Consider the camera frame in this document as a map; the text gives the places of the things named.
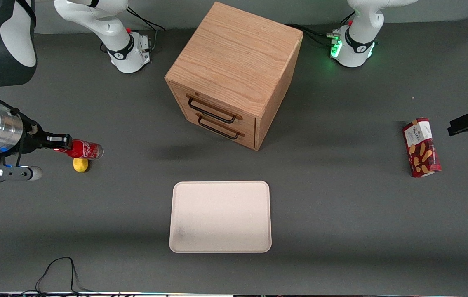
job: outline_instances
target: red snack box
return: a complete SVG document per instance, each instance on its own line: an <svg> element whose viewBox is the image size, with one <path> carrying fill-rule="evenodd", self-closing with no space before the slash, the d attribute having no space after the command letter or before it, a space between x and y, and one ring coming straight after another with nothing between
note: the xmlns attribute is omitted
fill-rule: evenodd
<svg viewBox="0 0 468 297"><path fill-rule="evenodd" d="M441 164L433 145L430 121L425 117L420 117L407 124L402 132L406 141L412 176L426 177L441 171Z"/></svg>

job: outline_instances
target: drawer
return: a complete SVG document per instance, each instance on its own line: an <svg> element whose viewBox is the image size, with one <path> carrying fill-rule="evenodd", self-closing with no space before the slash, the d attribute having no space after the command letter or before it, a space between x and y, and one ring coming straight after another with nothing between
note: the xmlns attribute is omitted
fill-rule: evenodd
<svg viewBox="0 0 468 297"><path fill-rule="evenodd" d="M254 130L248 132L242 132L235 130L234 128L218 122L213 118L209 118L206 115L203 115L199 112L192 113L191 111L186 110L186 118L193 124L201 126L215 134L219 134L222 137L235 141L243 146L246 146L250 149L254 149Z"/></svg>
<svg viewBox="0 0 468 297"><path fill-rule="evenodd" d="M191 113L200 113L223 126L243 133L254 133L256 119L243 113L227 111L205 100L199 94L174 87L173 92L186 117Z"/></svg>

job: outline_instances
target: silver metal cylinder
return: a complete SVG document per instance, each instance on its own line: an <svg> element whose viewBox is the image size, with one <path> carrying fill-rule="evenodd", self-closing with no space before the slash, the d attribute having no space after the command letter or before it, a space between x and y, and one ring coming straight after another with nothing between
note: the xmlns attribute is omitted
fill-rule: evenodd
<svg viewBox="0 0 468 297"><path fill-rule="evenodd" d="M10 111L0 105L0 153L17 145L23 135L23 121L19 116L13 116Z"/></svg>

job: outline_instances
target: white tray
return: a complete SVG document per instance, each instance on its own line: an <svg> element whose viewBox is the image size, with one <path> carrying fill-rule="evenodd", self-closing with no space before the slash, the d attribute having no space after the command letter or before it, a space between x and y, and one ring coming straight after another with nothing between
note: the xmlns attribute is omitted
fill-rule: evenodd
<svg viewBox="0 0 468 297"><path fill-rule="evenodd" d="M267 252L270 191L264 181L179 182L173 188L173 252Z"/></svg>

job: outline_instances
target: green led light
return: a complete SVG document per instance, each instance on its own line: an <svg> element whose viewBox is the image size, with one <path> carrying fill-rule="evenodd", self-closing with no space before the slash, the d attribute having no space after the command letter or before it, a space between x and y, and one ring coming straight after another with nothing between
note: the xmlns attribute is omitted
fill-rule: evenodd
<svg viewBox="0 0 468 297"><path fill-rule="evenodd" d="M331 56L333 58L338 57L338 54L340 53L341 48L342 48L342 42L339 40L336 45L333 45L333 49L331 50Z"/></svg>
<svg viewBox="0 0 468 297"><path fill-rule="evenodd" d="M373 53L373 48L375 47L375 42L373 42L373 44L371 45L371 49L369 50L369 53L367 55L367 57L371 57L371 54Z"/></svg>

